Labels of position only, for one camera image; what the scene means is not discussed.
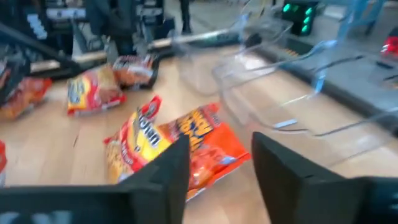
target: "orange snack bag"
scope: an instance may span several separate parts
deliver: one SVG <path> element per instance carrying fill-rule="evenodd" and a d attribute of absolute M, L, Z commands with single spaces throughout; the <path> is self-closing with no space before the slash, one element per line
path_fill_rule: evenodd
<path fill-rule="evenodd" d="M 171 142 L 190 137 L 191 178 L 188 200 L 251 158 L 231 128 L 216 115 L 218 104 L 201 106 L 157 128 Z"/>
<path fill-rule="evenodd" d="M 105 110 L 125 100 L 110 65 L 87 70 L 68 82 L 68 114 Z"/>
<path fill-rule="evenodd" d="M 11 94 L 6 104 L 0 108 L 0 119 L 16 119 L 23 112 L 40 103 L 51 79 L 24 78 Z"/>
<path fill-rule="evenodd" d="M 113 64 L 118 83 L 123 88 L 140 90 L 152 88 L 157 78 L 157 57 L 146 55 L 140 57 L 136 55 L 120 56 Z"/>
<path fill-rule="evenodd" d="M 0 187 L 6 182 L 6 145 L 0 141 Z"/>

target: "snack bag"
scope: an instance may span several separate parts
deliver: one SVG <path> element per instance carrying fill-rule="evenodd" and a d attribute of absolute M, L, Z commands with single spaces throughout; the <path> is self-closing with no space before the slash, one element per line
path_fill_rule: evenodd
<path fill-rule="evenodd" d="M 110 184 L 117 184 L 140 170 L 171 145 L 151 123 L 161 101 L 155 96 L 137 109 L 114 136 L 104 140 Z"/>
<path fill-rule="evenodd" d="M 6 146 L 0 141 L 0 187 L 6 183 Z"/>
<path fill-rule="evenodd" d="M 140 90 L 152 88 L 157 78 L 157 57 L 147 55 L 120 56 L 113 64 L 116 79 L 122 88 Z"/>
<path fill-rule="evenodd" d="M 148 122 L 140 111 L 134 113 L 114 137 L 105 140 L 110 183 L 137 172 L 181 134 L 190 137 L 188 200 L 232 172 L 251 156 L 230 127 L 217 117 L 218 109 L 217 104 L 201 106 L 160 126 Z"/>
<path fill-rule="evenodd" d="M 48 88 L 52 85 L 51 79 L 24 78 L 6 104 L 0 107 L 0 119 L 16 119 L 23 112 L 39 104 Z"/>
<path fill-rule="evenodd" d="M 251 158 L 231 128 L 216 115 L 218 104 L 201 106 L 181 118 L 158 126 L 174 142 L 190 137 L 191 178 L 188 200 Z"/>
<path fill-rule="evenodd" d="M 125 100 L 110 65 L 87 70 L 68 82 L 68 114 L 105 110 Z"/>

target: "clear plastic bin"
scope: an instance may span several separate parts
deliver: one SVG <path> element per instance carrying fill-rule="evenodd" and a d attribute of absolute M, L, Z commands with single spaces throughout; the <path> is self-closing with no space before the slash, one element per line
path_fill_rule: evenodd
<path fill-rule="evenodd" d="M 291 26 L 290 22 L 268 17 L 256 22 L 251 21 L 248 24 L 245 16 L 242 16 L 232 28 L 202 34 L 201 40 L 198 42 L 187 44 L 183 41 L 187 37 L 176 37 L 173 39 L 172 45 L 177 52 L 180 78 L 195 91 L 204 95 L 212 95 L 218 89 L 213 77 L 213 70 L 226 63 L 224 58 L 232 57 L 237 52 L 244 50 L 247 44 L 252 43 L 283 48 Z"/>
<path fill-rule="evenodd" d="M 398 101 L 385 99 L 398 92 L 372 82 L 370 77 L 396 75 L 398 63 L 389 61 L 392 68 L 381 68 L 377 54 L 335 41 L 322 42 L 306 55 L 275 63 L 256 56 L 259 49 L 269 48 L 259 45 L 227 58 L 228 63 L 217 67 L 213 75 L 222 113 L 230 118 L 228 122 L 245 145 L 249 145 L 251 133 L 259 131 L 328 167 L 377 149 L 393 138 Z M 245 63 L 261 65 L 245 69 Z M 310 85 L 291 74 L 297 70 L 304 71 Z M 328 90 L 325 83 L 336 82 L 340 83 L 340 93 L 362 97 L 365 103 L 368 95 L 383 100 L 364 118 L 323 94 Z"/>

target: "wooden surface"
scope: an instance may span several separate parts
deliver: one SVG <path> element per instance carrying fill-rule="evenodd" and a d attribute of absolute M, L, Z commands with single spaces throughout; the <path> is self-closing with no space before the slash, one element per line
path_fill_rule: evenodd
<path fill-rule="evenodd" d="M 163 98 L 156 123 L 168 122 L 204 103 L 218 100 L 217 96 L 202 97 L 178 78 L 176 59 L 164 60 L 154 91 L 128 93 L 127 103 L 105 113 L 79 118 L 66 115 L 67 90 L 65 83 L 56 83 L 48 93 L 48 100 L 31 113 L 12 123 L 0 124 L 0 139 L 7 144 L 7 185 L 60 185 L 105 183 L 105 159 L 102 140 L 115 133 L 137 106 L 155 94 Z M 306 86 L 287 74 L 269 78 L 266 96 L 261 102 L 278 103 L 301 94 Z M 325 117 L 302 118 L 303 125 L 333 126 L 336 121 L 356 120 L 358 116 L 328 98 L 320 98 L 323 108 L 332 110 Z M 287 108 L 281 116 L 292 114 Z M 308 149 L 302 136 L 281 135 L 263 130 L 289 147 Z M 327 146 L 330 141 L 319 141 L 316 146 Z M 382 147 L 347 160 L 336 160 L 330 169 L 347 177 L 359 175 L 398 176 L 398 146 L 392 140 Z M 318 155 L 319 148 L 301 151 L 305 155 Z M 251 162 L 227 175 L 201 195 L 189 201 L 184 223 L 268 223 Z"/>

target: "yellow label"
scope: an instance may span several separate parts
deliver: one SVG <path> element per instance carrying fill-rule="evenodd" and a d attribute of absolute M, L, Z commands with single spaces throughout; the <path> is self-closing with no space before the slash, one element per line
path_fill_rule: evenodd
<path fill-rule="evenodd" d="M 140 113 L 134 113 L 130 121 L 127 134 L 129 149 L 145 161 L 154 160 L 171 145 L 171 142 Z"/>
<path fill-rule="evenodd" d="M 178 119 L 177 125 L 181 133 L 189 136 L 192 152 L 201 146 L 206 134 L 213 130 L 212 125 L 200 110 L 193 110 Z"/>
<path fill-rule="evenodd" d="M 85 109 L 87 94 L 91 91 L 89 79 L 78 77 L 68 82 L 68 108 Z"/>

